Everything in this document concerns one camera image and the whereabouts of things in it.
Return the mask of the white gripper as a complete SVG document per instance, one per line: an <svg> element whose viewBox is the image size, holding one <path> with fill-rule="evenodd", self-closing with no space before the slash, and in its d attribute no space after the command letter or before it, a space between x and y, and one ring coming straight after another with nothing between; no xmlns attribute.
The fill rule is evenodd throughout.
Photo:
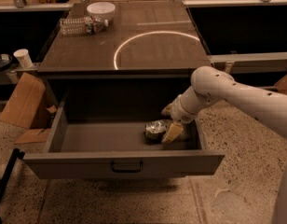
<svg viewBox="0 0 287 224"><path fill-rule="evenodd" d="M171 115L171 118L174 121L177 121L170 124L169 128L162 137L162 144L173 142L184 130L181 123L189 124L197 116L192 101L186 98L184 95L178 95L172 104L168 104L162 109L161 114L163 116Z"/></svg>

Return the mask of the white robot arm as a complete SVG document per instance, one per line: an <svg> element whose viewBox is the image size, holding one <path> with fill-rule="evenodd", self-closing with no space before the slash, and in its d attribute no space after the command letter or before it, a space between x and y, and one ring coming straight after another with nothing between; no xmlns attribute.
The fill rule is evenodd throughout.
<svg viewBox="0 0 287 224"><path fill-rule="evenodd" d="M210 66L162 114L197 119L226 152L218 176L190 181L205 224L287 224L287 95L238 83Z"/></svg>

